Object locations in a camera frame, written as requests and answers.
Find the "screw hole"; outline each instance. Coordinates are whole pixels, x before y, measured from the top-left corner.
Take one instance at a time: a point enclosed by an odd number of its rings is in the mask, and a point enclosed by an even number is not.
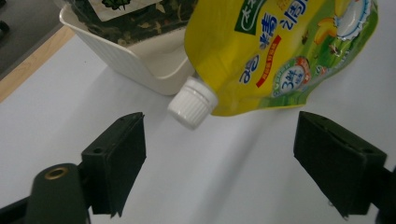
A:
[[[103,152],[103,150],[99,147],[93,150],[93,153],[96,153],[96,154],[100,154],[102,152]]]
[[[45,178],[54,180],[66,175],[69,170],[66,167],[58,167],[46,173]]]

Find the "white table surface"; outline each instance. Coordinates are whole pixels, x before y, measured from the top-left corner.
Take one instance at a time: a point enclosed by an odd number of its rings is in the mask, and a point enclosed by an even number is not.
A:
[[[73,37],[0,104],[0,207],[30,194],[33,178],[80,152],[115,119],[142,111],[148,158],[122,218],[92,223],[346,223],[293,157],[299,111],[332,119],[389,154],[396,165],[396,2],[347,69],[315,89],[306,106],[209,117],[189,131],[161,96],[113,72]],[[352,216],[348,223],[374,223]]]

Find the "printed label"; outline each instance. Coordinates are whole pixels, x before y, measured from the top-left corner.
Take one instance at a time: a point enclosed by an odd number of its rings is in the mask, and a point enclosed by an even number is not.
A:
[[[247,65],[245,66],[245,71],[242,74],[242,76],[239,78],[240,83],[243,84],[249,83],[251,79],[251,75],[256,71],[257,66],[259,65],[259,61],[260,61],[260,56],[256,55],[253,59],[247,62]]]
[[[273,96],[277,97],[298,90],[311,79],[308,60],[304,57],[291,59],[276,73]]]
[[[267,0],[245,0],[239,12],[235,31],[249,35],[256,34],[257,17],[259,16],[262,5]]]
[[[264,84],[265,80],[268,78],[268,75],[271,72],[272,63],[273,63],[273,60],[274,60],[274,55],[275,55],[275,52],[276,52],[276,48],[279,45],[281,40],[282,40],[282,38],[279,35],[277,35],[275,40],[274,40],[274,42],[272,43],[271,48],[269,49],[268,54],[267,54],[267,62],[265,64],[264,72],[262,73],[262,77],[256,83],[257,88],[262,86],[262,84]]]

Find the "cartoon illustration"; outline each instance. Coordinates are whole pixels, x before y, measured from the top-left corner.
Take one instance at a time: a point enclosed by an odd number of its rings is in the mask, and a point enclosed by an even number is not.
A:
[[[334,0],[334,18],[318,23],[315,43],[319,45],[328,35],[343,40],[357,36],[370,14],[370,5],[371,0]]]

